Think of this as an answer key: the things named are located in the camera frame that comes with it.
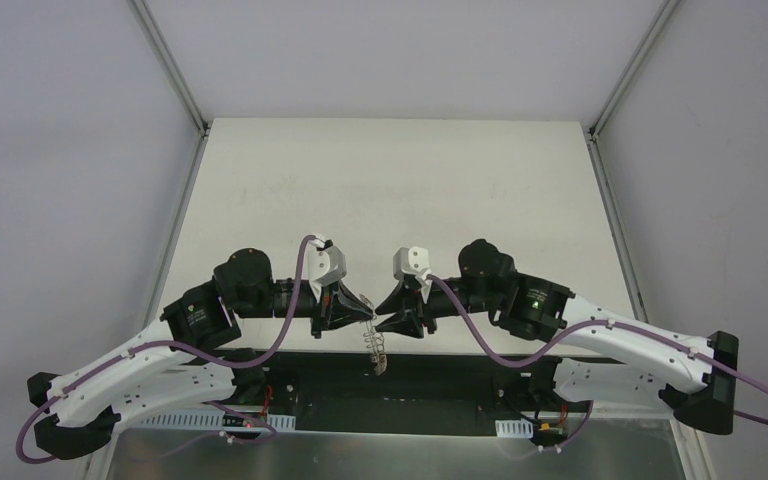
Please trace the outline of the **aluminium frame post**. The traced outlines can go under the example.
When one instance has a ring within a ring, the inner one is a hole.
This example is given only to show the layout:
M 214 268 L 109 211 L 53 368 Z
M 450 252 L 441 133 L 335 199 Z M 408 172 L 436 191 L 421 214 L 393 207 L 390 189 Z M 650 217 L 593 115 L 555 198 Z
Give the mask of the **aluminium frame post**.
M 682 0 L 664 0 L 660 2 L 652 21 L 645 29 L 641 40 L 624 66 L 595 121 L 588 129 L 588 133 L 593 140 L 597 140 L 608 127 L 610 121 L 620 108 L 621 102 L 642 71 L 645 62 L 656 48 L 660 37 L 667 30 L 676 10 L 682 4 Z
M 202 138 L 206 137 L 209 134 L 210 121 L 202 113 L 149 3 L 145 0 L 128 0 L 127 5 L 142 29 L 149 48 L 181 103 L 186 116 L 198 135 Z

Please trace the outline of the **left aluminium frame post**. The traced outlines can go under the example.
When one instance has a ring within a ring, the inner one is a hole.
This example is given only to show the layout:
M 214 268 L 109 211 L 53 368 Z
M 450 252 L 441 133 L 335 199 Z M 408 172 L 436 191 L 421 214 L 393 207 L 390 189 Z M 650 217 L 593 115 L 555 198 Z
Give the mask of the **left aluminium frame post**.
M 210 121 L 202 113 L 149 3 L 145 0 L 128 0 L 127 5 L 142 29 L 149 48 L 181 103 L 186 116 L 198 135 L 202 138 L 206 137 L 209 134 Z

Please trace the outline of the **metal disc with keyrings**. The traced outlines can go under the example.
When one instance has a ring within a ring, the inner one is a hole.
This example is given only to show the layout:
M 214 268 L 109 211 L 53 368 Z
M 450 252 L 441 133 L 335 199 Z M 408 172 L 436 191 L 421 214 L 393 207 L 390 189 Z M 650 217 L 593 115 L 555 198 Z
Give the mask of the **metal disc with keyrings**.
M 366 321 L 363 325 L 363 339 L 370 361 L 373 364 L 373 371 L 376 376 L 381 376 L 386 371 L 388 365 L 384 337 L 376 331 L 371 321 Z

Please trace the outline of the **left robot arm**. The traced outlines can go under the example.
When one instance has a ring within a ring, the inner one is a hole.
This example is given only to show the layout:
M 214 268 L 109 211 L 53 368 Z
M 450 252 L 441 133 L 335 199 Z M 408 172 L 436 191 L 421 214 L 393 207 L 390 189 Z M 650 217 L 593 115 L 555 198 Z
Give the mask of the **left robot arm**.
M 216 266 L 134 337 L 68 374 L 40 372 L 27 381 L 36 410 L 23 425 L 44 461 L 71 460 L 106 446 L 150 417 L 197 404 L 267 401 L 264 367 L 277 347 L 231 349 L 244 319 L 292 321 L 314 337 L 373 318 L 344 284 L 346 262 L 331 242 L 305 238 L 292 278 L 277 280 L 267 254 L 247 248 Z

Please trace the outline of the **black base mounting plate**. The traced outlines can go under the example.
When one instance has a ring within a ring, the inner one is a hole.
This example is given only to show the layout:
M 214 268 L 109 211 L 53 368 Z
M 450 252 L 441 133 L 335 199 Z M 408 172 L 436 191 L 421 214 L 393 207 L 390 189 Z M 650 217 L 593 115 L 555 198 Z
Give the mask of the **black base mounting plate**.
M 585 411 L 553 392 L 557 363 L 515 370 L 478 355 L 390 354 L 376 374 L 362 353 L 278 352 L 233 377 L 220 402 L 292 416 L 302 432 L 488 437 L 498 420 Z

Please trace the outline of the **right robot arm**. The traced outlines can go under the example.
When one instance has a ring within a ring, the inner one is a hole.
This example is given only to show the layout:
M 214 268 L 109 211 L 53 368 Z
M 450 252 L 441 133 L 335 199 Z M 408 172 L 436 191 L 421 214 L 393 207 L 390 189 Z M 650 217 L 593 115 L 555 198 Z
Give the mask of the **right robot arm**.
M 560 360 L 531 378 L 529 400 L 543 410 L 564 400 L 627 403 L 668 409 L 680 423 L 714 435 L 729 435 L 735 416 L 739 341 L 726 332 L 707 337 L 680 334 L 606 310 L 570 288 L 517 271 L 512 256 L 485 239 L 458 254 L 459 276 L 440 279 L 429 253 L 403 247 L 393 259 L 394 290 L 376 307 L 381 333 L 423 338 L 437 321 L 460 317 L 481 349 L 497 363 L 523 362 L 492 351 L 470 316 L 485 312 L 510 335 L 540 341 L 546 349 L 569 345 L 612 359 L 597 366 Z

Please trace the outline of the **right aluminium frame post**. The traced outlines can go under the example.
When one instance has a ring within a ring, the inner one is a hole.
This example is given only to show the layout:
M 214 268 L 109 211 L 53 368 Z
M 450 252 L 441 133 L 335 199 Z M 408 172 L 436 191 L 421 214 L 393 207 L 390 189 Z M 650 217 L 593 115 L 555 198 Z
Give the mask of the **right aluminium frame post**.
M 645 62 L 656 48 L 660 37 L 667 30 L 676 10 L 682 4 L 682 0 L 664 0 L 660 2 L 652 21 L 645 29 L 641 40 L 624 66 L 595 121 L 588 129 L 588 133 L 593 140 L 597 140 L 608 127 L 610 121 L 620 108 L 621 102 L 642 71 Z

